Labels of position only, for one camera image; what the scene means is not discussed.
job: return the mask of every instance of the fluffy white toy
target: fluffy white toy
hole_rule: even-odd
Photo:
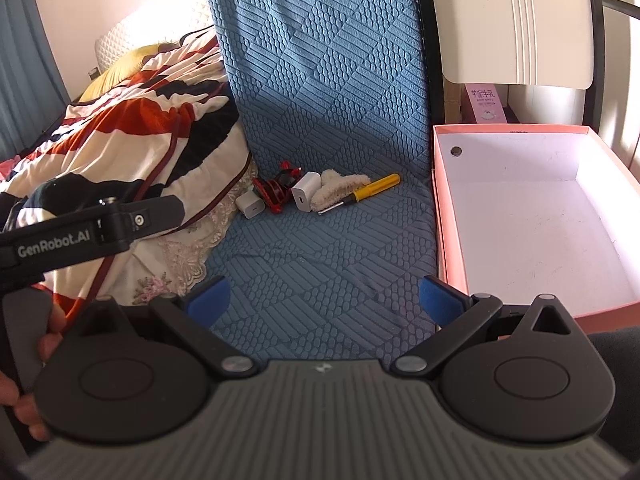
[[[335,170],[322,172],[322,187],[311,198],[311,211],[322,211],[337,204],[354,191],[371,183],[367,175],[342,176]]]

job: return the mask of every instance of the bedspread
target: bedspread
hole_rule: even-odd
[[[26,226],[116,197],[172,194],[181,228],[208,214],[250,164],[213,28],[155,56],[98,100],[70,105],[60,127],[0,182],[0,221]],[[108,288],[132,250],[49,272],[40,287],[73,315]]]

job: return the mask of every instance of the lace fabric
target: lace fabric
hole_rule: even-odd
[[[138,242],[126,268],[101,294],[120,304],[145,304],[163,292],[184,295],[206,276],[205,261],[225,237],[238,208],[236,199],[258,173],[252,162],[220,203],[191,226],[174,234]]]
[[[257,167],[251,163],[231,191],[207,215],[181,232],[158,239],[173,277],[172,292],[183,295],[206,275],[205,261],[212,248],[220,243],[238,212],[236,199],[251,186]]]

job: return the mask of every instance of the red toy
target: red toy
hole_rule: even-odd
[[[302,168],[292,167],[288,160],[280,163],[280,170],[271,180],[263,180],[259,176],[252,179],[260,198],[275,214],[282,212],[282,206],[291,198],[291,188],[302,176]]]

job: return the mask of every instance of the finger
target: finger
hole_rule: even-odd
[[[48,440],[51,440],[49,429],[43,423],[29,426],[29,433],[31,433],[31,436],[35,440],[40,442],[47,442]]]
[[[40,418],[40,414],[36,408],[36,401],[33,398],[33,394],[27,394],[20,397],[18,402],[15,403],[14,413],[17,419],[27,426],[42,423],[42,419]]]
[[[52,332],[62,332],[66,325],[65,311],[54,303],[49,316],[49,330]]]
[[[38,355],[42,359],[43,363],[46,363],[51,359],[53,352],[56,351],[58,345],[62,341],[62,334],[45,334],[38,341]]]
[[[20,398],[18,386],[6,375],[0,372],[0,404],[13,406]]]

